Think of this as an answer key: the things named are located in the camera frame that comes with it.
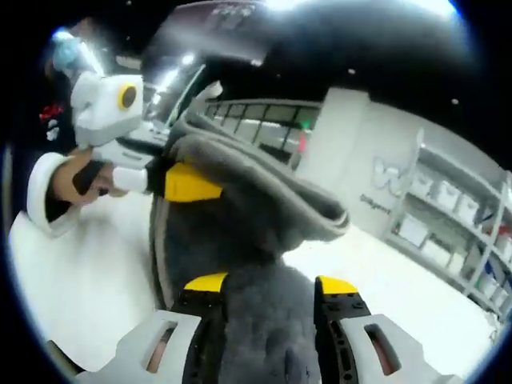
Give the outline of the person's left hand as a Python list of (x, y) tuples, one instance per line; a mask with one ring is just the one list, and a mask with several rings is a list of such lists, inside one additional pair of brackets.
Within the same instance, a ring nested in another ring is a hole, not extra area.
[(92, 149), (74, 150), (69, 153), (66, 161), (54, 172), (51, 187), (57, 200), (71, 203), (74, 206), (85, 206), (95, 202), (100, 197), (100, 192), (106, 193), (112, 198), (120, 198), (127, 194), (127, 191), (120, 190), (114, 186), (113, 165), (106, 163), (102, 165), (98, 175), (93, 180), (90, 188), (84, 194), (80, 194), (74, 187), (75, 175), (83, 170), (91, 161)]

